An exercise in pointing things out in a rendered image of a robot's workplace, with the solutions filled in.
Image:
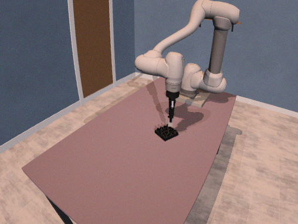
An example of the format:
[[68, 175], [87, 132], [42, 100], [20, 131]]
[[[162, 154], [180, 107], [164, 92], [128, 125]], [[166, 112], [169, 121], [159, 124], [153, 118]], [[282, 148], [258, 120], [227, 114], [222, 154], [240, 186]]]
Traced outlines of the black knob box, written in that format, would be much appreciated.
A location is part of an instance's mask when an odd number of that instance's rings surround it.
[[167, 141], [173, 137], [178, 136], [178, 132], [174, 130], [174, 128], [168, 127], [168, 124], [164, 125], [163, 127], [157, 128], [155, 130], [155, 133], [164, 141]]

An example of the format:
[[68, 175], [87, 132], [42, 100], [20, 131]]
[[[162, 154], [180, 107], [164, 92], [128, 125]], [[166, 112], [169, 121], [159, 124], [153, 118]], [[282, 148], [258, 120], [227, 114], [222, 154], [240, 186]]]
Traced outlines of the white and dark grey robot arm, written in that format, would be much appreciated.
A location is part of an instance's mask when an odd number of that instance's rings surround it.
[[[194, 3], [186, 27], [162, 40], [153, 50], [135, 59], [138, 71], [165, 78], [165, 89], [169, 92], [194, 99], [197, 89], [209, 93], [223, 93], [226, 80], [221, 72], [228, 30], [239, 22], [240, 10], [234, 5], [210, 0], [197, 0]], [[171, 45], [194, 33], [204, 19], [212, 19], [214, 36], [212, 41], [209, 68], [205, 72], [194, 63], [184, 67], [183, 55], [169, 52], [165, 59], [161, 55]], [[195, 66], [192, 66], [195, 65]], [[182, 85], [181, 85], [182, 84]]]

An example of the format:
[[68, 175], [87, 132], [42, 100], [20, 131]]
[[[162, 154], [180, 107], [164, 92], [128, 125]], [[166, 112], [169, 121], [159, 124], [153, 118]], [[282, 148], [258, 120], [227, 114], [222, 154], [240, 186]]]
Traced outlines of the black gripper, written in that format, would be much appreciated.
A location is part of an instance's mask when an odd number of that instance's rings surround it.
[[[172, 122], [174, 118], [174, 108], [176, 100], [180, 95], [180, 92], [172, 93], [166, 90], [166, 96], [169, 98], [169, 115], [168, 115], [168, 127], [172, 127]], [[175, 101], [175, 103], [174, 103]], [[174, 106], [173, 106], [174, 104]]]

